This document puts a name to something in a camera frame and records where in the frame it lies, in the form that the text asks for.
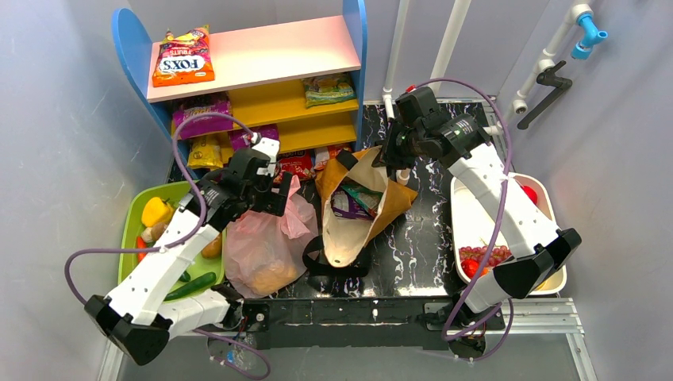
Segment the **cucumber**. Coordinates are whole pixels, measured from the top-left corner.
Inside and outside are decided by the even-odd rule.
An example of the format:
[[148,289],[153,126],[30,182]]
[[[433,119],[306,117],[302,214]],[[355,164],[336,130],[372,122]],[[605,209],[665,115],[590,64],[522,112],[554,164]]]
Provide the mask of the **cucumber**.
[[179,281],[187,283],[190,280],[191,280],[191,275],[189,275],[189,272],[187,272],[187,270],[185,270],[185,272],[180,276]]
[[216,280],[217,275],[215,275],[214,272],[207,272],[204,275],[201,275],[198,278],[192,280],[191,282],[185,284],[184,286],[176,288],[175,290],[169,292],[168,295],[166,295],[164,301],[169,302],[171,300],[184,298],[185,296],[195,291],[203,290],[207,287],[212,286]]

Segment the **purple snack bag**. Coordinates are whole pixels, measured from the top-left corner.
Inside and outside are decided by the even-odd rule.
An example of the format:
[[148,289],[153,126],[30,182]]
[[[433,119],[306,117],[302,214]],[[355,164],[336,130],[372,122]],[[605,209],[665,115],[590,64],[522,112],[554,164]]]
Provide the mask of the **purple snack bag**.
[[[185,119],[203,113],[219,113],[231,115],[231,105],[226,98],[226,94],[207,94],[203,96],[194,97],[194,99],[186,100],[181,103],[177,110],[173,113],[173,133],[175,129]],[[221,133],[233,129],[233,122],[222,117],[204,117],[192,121],[189,125],[183,128],[180,133],[180,139],[189,139],[191,137],[198,137],[200,135],[207,135],[209,133]]]
[[340,218],[349,220],[368,220],[374,218],[370,216],[356,200],[346,193],[340,187],[332,194],[332,212]]
[[[252,131],[258,133],[262,137],[278,140],[278,128],[275,125],[261,125],[260,127],[251,128]],[[241,148],[250,147],[250,137],[242,129],[237,129],[229,133],[229,140],[231,141],[234,151]]]

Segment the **tomato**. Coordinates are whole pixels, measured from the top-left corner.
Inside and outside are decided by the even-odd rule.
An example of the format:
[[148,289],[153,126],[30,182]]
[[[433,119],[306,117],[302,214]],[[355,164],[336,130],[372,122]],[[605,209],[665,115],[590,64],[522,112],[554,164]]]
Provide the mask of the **tomato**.
[[535,191],[527,185],[521,186],[521,189],[524,190],[524,193],[526,193],[528,198],[530,198],[530,201],[532,201],[533,204],[537,205],[537,193],[535,193]]
[[479,262],[476,260],[464,260],[460,263],[460,266],[463,268],[465,275],[467,275],[468,278],[472,278],[479,269]]

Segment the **red chili pepper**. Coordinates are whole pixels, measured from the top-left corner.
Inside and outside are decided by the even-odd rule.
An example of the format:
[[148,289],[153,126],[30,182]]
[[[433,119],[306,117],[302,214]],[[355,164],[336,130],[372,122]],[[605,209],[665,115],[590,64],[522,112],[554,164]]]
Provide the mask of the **red chili pepper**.
[[[147,244],[145,244],[145,241],[143,241],[142,238],[138,237],[136,238],[136,247],[137,248],[147,248]],[[139,252],[138,253],[138,263],[140,263],[145,256],[147,255],[146,252]]]

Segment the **blue pipe fitting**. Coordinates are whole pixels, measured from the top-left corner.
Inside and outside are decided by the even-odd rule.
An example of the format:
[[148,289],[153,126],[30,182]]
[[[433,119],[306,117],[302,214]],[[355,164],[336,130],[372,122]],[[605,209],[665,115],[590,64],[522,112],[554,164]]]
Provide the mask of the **blue pipe fitting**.
[[594,18],[591,13],[585,13],[577,17],[577,25],[584,29],[584,38],[575,44],[572,49],[571,57],[576,60],[586,60],[594,50],[594,45],[600,44],[608,38],[605,30],[598,30],[594,24]]

